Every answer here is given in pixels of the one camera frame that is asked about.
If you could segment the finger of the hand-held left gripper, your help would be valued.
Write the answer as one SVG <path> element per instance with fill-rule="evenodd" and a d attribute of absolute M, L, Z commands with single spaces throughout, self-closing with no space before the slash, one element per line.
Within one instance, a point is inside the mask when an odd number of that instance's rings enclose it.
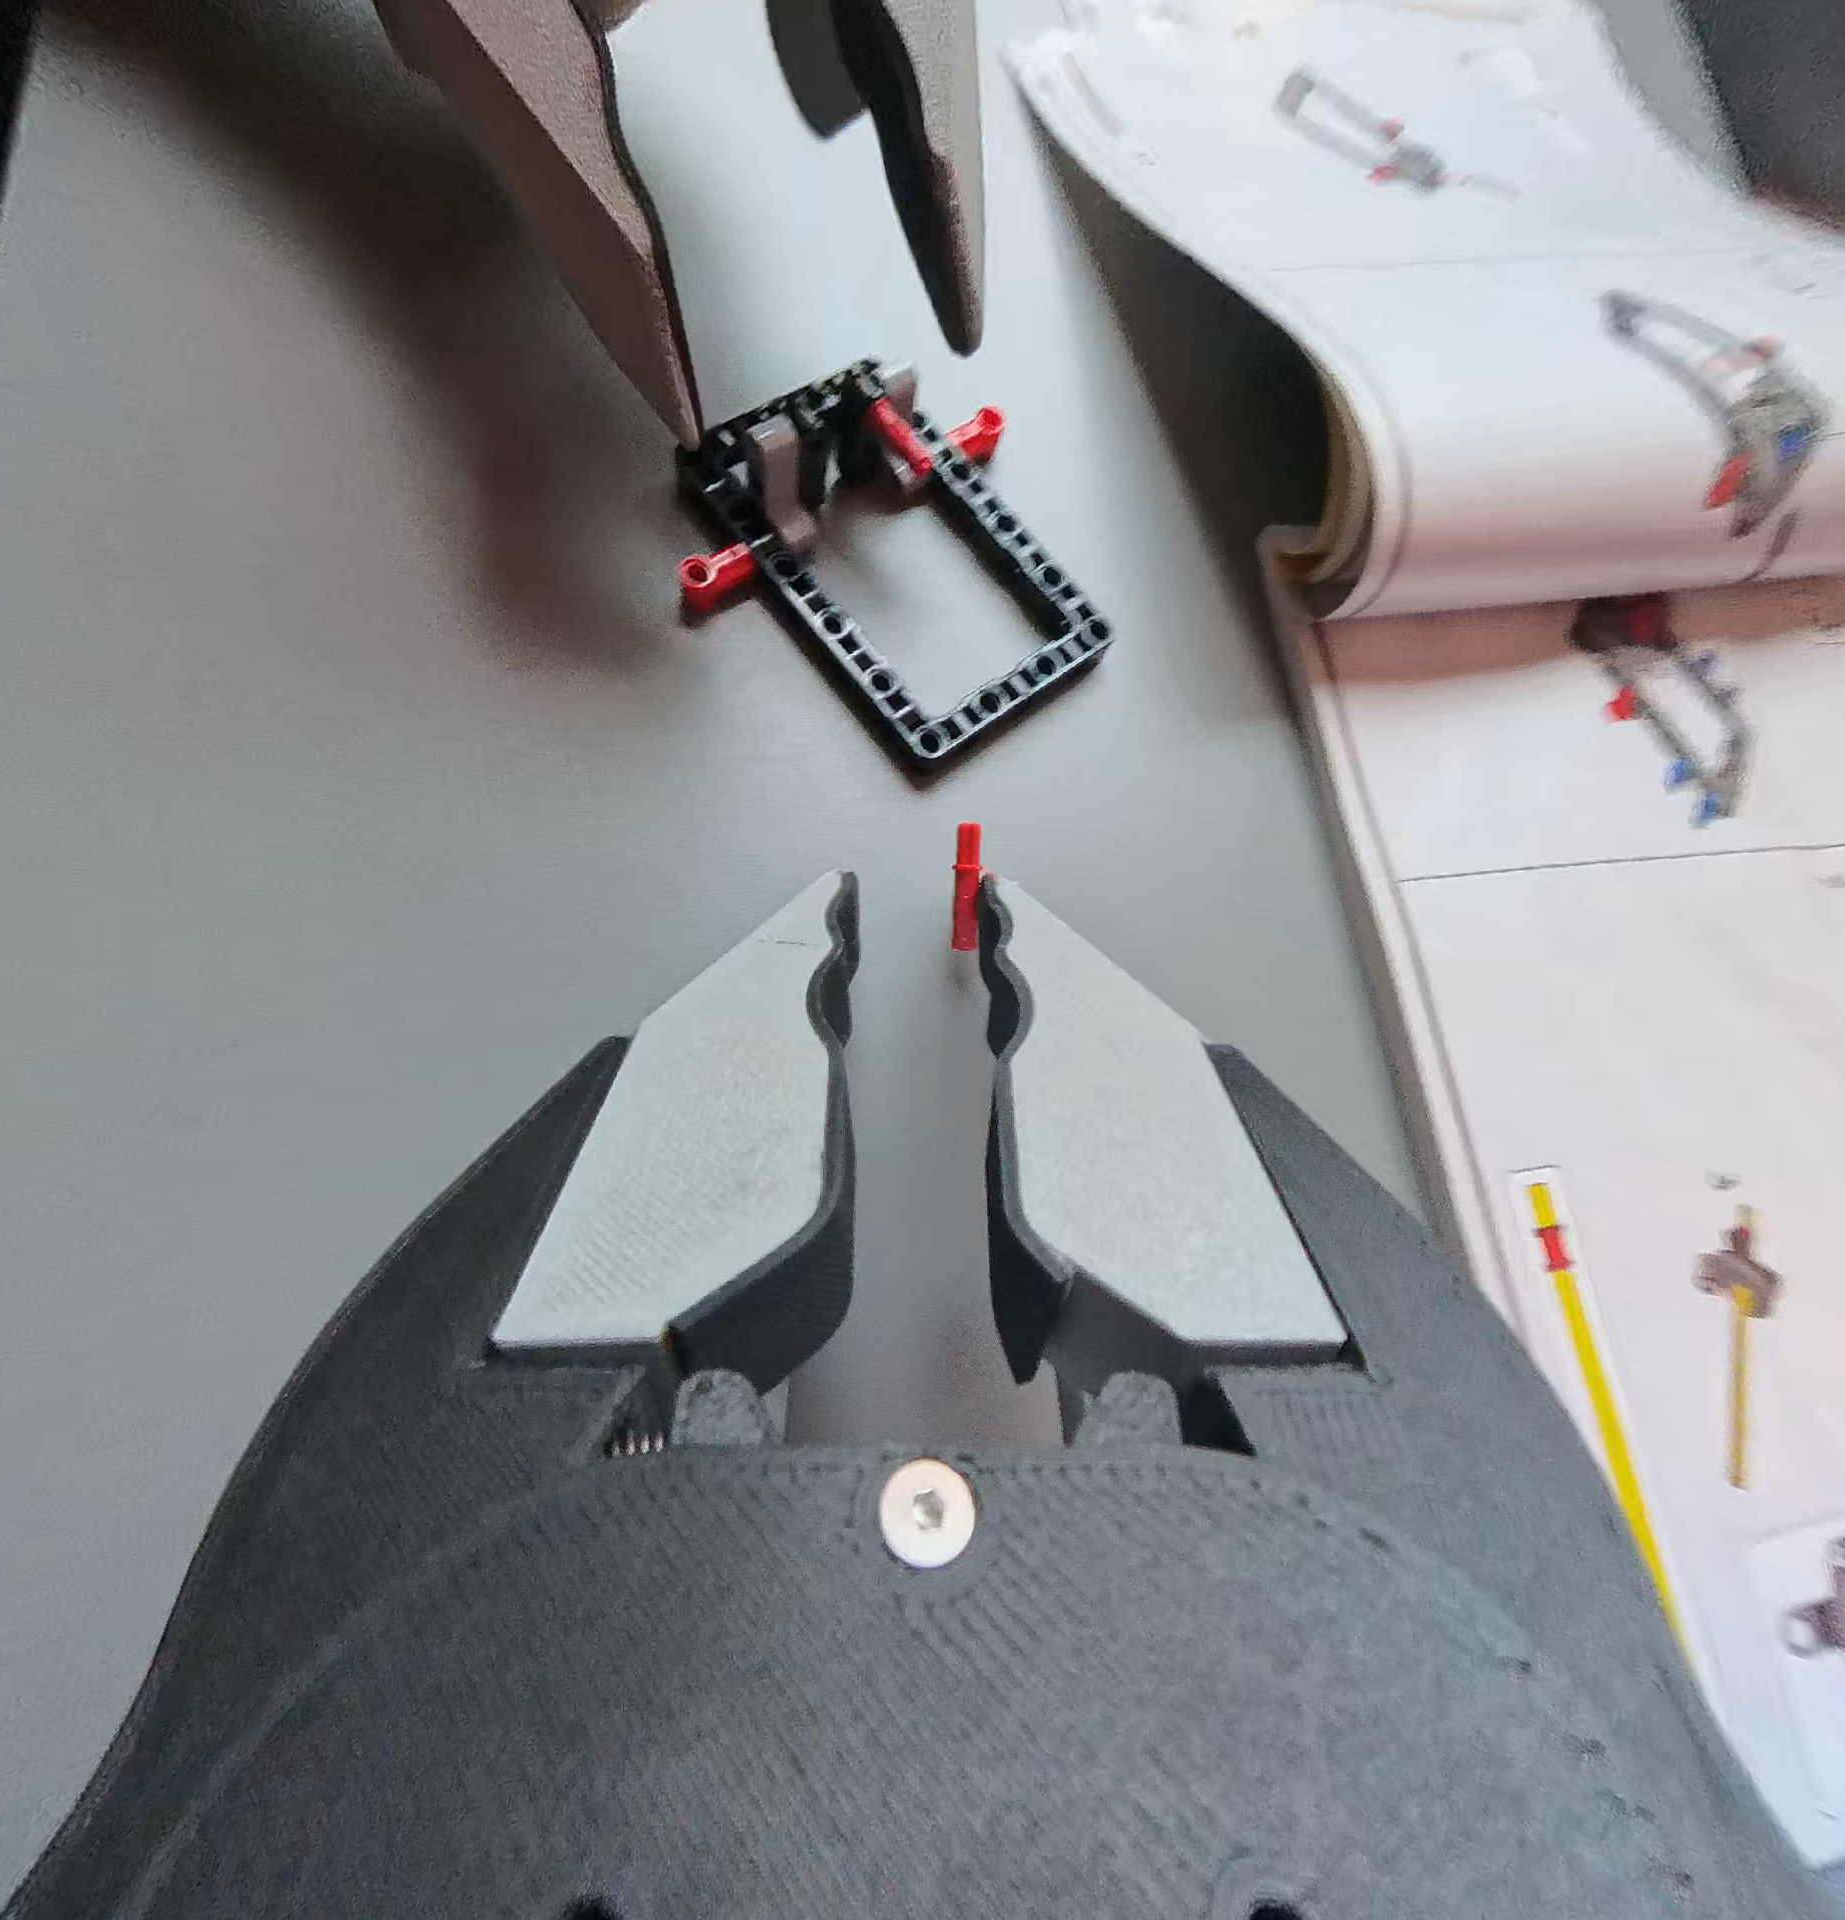
<path fill-rule="evenodd" d="M 805 127 L 876 131 L 887 189 L 944 344 L 973 355 L 986 314 L 986 174 L 973 1 L 766 1 Z"/>
<path fill-rule="evenodd" d="M 467 121 L 591 332 L 683 448 L 701 402 L 659 211 L 608 35 L 637 1 L 377 1 L 399 57 Z"/>

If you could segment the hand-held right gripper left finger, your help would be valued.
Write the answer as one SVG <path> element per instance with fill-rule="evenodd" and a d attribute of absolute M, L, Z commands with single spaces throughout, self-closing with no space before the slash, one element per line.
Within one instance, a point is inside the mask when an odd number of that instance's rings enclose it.
<path fill-rule="evenodd" d="M 816 877 L 627 1037 L 491 1345 L 777 1396 L 850 1304 L 860 880 Z"/>

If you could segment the black lego frame assembly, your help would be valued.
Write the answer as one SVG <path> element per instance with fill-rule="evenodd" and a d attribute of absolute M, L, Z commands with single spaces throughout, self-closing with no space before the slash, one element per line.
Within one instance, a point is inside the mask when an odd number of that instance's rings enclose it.
<path fill-rule="evenodd" d="M 676 607 L 703 622 L 760 597 L 917 774 L 965 759 L 1095 668 L 1113 631 L 990 480 L 1007 417 L 996 405 L 942 427 L 914 402 L 908 362 L 854 360 L 720 420 L 675 450 L 675 485 L 716 538 L 675 567 Z M 1007 592 L 1031 650 L 1003 673 L 926 707 L 861 622 L 818 578 L 812 551 L 837 490 L 885 488 L 926 505 Z"/>

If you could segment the lego instruction booklet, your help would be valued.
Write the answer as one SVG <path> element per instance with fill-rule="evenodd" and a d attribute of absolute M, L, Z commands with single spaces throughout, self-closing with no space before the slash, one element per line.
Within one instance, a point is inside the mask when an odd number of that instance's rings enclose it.
<path fill-rule="evenodd" d="M 1041 127 L 1303 353 L 1271 603 L 1469 1274 L 1845 1887 L 1845 210 L 1613 3 L 1065 3 Z"/>

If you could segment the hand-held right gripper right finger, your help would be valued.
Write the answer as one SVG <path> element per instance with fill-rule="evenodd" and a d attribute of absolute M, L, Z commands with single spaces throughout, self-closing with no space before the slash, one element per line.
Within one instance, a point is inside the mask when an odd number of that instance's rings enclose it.
<path fill-rule="evenodd" d="M 978 883 L 990 1307 L 1074 1440 L 1117 1375 L 1188 1395 L 1352 1334 L 1211 1044 L 1014 878 Z"/>

